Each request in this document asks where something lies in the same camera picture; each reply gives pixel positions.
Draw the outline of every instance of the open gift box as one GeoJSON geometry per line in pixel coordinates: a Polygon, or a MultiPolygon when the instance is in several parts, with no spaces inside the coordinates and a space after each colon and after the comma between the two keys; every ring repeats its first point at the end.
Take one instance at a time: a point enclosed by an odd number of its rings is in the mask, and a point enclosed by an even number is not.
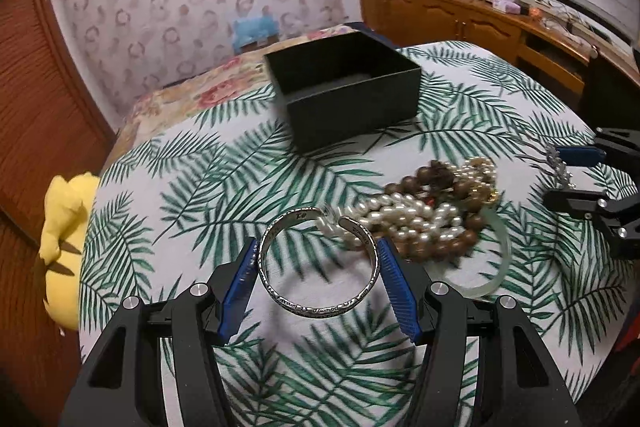
{"type": "Polygon", "coordinates": [[[422,69],[360,32],[265,55],[299,152],[413,118],[422,69]]]}

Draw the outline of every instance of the silver screw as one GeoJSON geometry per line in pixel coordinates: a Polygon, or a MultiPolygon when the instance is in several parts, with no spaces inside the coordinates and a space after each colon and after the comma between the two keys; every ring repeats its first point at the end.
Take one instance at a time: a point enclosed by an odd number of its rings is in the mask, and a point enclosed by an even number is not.
{"type": "Polygon", "coordinates": [[[140,304],[140,299],[138,299],[135,295],[127,297],[126,299],[124,299],[124,301],[122,301],[122,305],[126,310],[132,310],[138,304],[140,304]]]}
{"type": "Polygon", "coordinates": [[[513,310],[516,307],[516,299],[510,295],[503,295],[500,297],[500,305],[508,310],[513,310]]]}
{"type": "Polygon", "coordinates": [[[201,297],[208,291],[209,287],[204,282],[198,282],[190,288],[189,293],[194,297],[201,297]]]}
{"type": "Polygon", "coordinates": [[[434,282],[431,285],[431,291],[436,295],[446,295],[449,292],[449,287],[444,282],[434,282]]]}

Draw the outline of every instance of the bed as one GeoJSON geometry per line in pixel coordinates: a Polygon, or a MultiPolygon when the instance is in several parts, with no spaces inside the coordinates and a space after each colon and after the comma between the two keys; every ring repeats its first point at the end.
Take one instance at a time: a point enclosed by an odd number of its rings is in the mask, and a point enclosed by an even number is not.
{"type": "MultiPolygon", "coordinates": [[[[350,31],[339,26],[276,46],[350,31]]],[[[513,248],[499,293],[527,312],[578,400],[618,336],[635,285],[631,263],[612,260],[590,222],[542,205],[552,182],[541,169],[543,145],[586,144],[590,129],[500,58],[447,41],[400,50],[423,69],[415,121],[298,155],[262,69],[268,51],[236,57],[136,105],[102,174],[84,247],[83,357],[123,298],[158,301],[206,280],[238,254],[245,233],[259,235],[283,208],[344,204],[380,192],[432,158],[458,163],[487,155],[498,168],[497,212],[513,248]],[[221,162],[234,166],[228,184],[212,182],[221,162]],[[241,200],[231,204],[230,190],[241,200]],[[213,208],[220,216],[215,226],[206,217],[213,208]]],[[[626,174],[610,168],[572,172],[580,188],[612,198],[635,191],[626,174]]],[[[486,282],[497,272],[495,250],[487,237],[448,276],[461,285],[486,282]]],[[[270,266],[295,301],[337,303],[369,269],[357,253],[339,252],[309,227],[287,235],[270,266]]],[[[382,280],[354,311],[326,321],[286,314],[260,283],[248,310],[238,336],[216,348],[242,425],[396,425],[424,348],[399,331],[382,280]]],[[[170,425],[181,425],[168,343],[162,352],[170,425]]],[[[460,425],[469,419],[477,368],[478,342],[469,339],[460,425]]]]}

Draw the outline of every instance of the wooden door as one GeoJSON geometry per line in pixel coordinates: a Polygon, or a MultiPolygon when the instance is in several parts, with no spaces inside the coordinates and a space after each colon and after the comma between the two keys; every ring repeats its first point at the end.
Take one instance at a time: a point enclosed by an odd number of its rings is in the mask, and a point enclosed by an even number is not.
{"type": "Polygon", "coordinates": [[[44,195],[56,174],[99,173],[114,136],[49,0],[0,0],[0,57],[0,374],[53,427],[80,354],[78,334],[61,337],[34,290],[44,195]]]}
{"type": "Polygon", "coordinates": [[[461,17],[462,36],[511,64],[515,64],[520,29],[474,10],[466,10],[461,17]]]}

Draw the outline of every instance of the yellow plush toy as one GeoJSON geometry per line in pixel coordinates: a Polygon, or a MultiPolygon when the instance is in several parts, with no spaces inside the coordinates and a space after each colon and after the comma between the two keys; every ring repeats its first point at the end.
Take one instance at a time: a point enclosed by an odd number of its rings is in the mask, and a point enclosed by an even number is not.
{"type": "Polygon", "coordinates": [[[44,198],[44,226],[36,258],[36,284],[44,307],[63,328],[78,329],[80,262],[89,214],[100,178],[90,172],[68,182],[52,179],[44,198]]]}

